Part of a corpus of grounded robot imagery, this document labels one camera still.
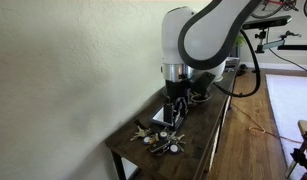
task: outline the wooden floor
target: wooden floor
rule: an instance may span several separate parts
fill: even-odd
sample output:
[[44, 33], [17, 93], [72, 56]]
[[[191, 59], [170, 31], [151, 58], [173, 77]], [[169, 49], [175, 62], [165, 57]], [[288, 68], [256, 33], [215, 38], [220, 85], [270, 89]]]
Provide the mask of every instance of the wooden floor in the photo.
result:
[[[253, 90], [255, 75], [250, 70], [247, 73], [237, 78], [235, 93]], [[285, 179], [286, 162], [280, 140], [267, 134], [250, 132], [249, 127], [256, 127], [256, 124], [242, 113], [246, 112], [267, 131], [277, 134], [265, 74], [307, 76], [299, 71], [262, 70], [262, 84], [255, 95], [232, 99], [232, 109], [227, 114], [208, 180]]]

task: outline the dark wooden table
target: dark wooden table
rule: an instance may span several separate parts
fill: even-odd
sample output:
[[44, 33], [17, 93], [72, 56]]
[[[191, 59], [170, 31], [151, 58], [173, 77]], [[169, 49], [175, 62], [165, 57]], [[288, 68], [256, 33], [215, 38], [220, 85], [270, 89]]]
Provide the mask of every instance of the dark wooden table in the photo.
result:
[[[225, 89], [233, 89], [236, 69], [223, 73], [223, 80], [218, 84]], [[133, 121], [127, 122], [106, 139], [110, 148], [120, 179], [126, 179], [121, 157], [134, 163], [145, 175], [155, 179], [201, 179], [207, 158], [210, 156], [215, 133], [223, 121], [224, 106], [228, 96], [220, 92], [214, 85], [210, 90], [210, 100], [195, 107], [190, 107], [187, 118], [177, 130], [177, 135], [185, 134], [186, 142], [182, 145], [184, 152], [173, 155], [166, 152], [162, 156], [154, 156], [147, 150], [141, 140], [130, 141], [137, 126]], [[152, 124], [149, 119], [163, 105], [164, 96], [159, 93], [135, 119], [146, 127]]]

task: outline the white wall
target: white wall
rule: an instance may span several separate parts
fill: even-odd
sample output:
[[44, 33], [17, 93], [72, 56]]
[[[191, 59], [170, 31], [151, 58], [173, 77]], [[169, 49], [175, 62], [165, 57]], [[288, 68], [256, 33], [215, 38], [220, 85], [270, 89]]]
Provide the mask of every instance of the white wall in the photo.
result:
[[[269, 41], [279, 40], [279, 36], [285, 34], [287, 30], [294, 32], [296, 34], [301, 34], [302, 37], [288, 37], [285, 44], [307, 44], [307, 18], [303, 13], [303, 4], [305, 1], [297, 1], [296, 7], [300, 10], [296, 11], [280, 11], [273, 17], [291, 15], [292, 21], [286, 26], [270, 28]], [[246, 33], [249, 36], [250, 41], [253, 44], [253, 48], [256, 49], [259, 44], [259, 39], [255, 39], [254, 35], [259, 34], [259, 30], [248, 30]], [[278, 55], [294, 61], [297, 64], [303, 65], [307, 68], [307, 51], [282, 51], [272, 48], [272, 50]], [[264, 68], [273, 68], [273, 69], [294, 69], [299, 70], [295, 65], [292, 65], [288, 62], [278, 59], [273, 55], [269, 50], [266, 50], [264, 54], [257, 54], [257, 58], [261, 67]], [[244, 45], [241, 48], [241, 63], [249, 63], [253, 65], [252, 57], [247, 45]]]
[[0, 179], [116, 179], [104, 140], [164, 85], [164, 14], [206, 4], [0, 0]]

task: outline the bicycle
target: bicycle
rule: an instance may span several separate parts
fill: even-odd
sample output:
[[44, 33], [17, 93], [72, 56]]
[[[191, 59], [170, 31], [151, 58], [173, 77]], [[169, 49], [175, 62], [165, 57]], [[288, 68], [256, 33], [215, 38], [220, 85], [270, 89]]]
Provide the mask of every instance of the bicycle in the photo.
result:
[[[297, 0], [263, 0], [263, 2], [253, 11], [252, 17], [264, 19], [273, 16], [282, 8], [284, 11], [295, 10], [299, 11], [296, 6]], [[307, 17], [307, 0], [303, 6], [303, 12]]]

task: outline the wooden table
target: wooden table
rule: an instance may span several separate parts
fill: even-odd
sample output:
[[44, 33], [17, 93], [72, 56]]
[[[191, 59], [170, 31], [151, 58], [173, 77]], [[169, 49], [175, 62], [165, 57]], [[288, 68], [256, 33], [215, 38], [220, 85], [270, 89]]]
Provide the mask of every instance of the wooden table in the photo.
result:
[[[223, 73], [223, 80], [218, 84], [225, 89], [233, 89], [236, 69]], [[173, 155], [166, 152], [162, 156], [154, 156], [147, 150], [142, 140], [130, 141], [137, 126], [133, 121], [127, 122], [120, 129], [106, 139], [110, 148], [117, 173], [120, 179], [126, 179], [121, 157], [134, 163], [144, 173], [155, 179], [201, 179], [208, 157], [211, 156], [214, 137], [223, 116], [227, 110], [229, 96], [220, 92], [214, 85], [210, 90], [212, 97], [206, 103], [190, 107], [186, 119], [177, 130], [177, 135], [185, 134], [182, 138], [186, 142], [182, 147], [184, 152]], [[164, 103], [164, 96], [157, 97], [134, 119], [138, 119], [144, 126], [152, 126], [150, 118]]]

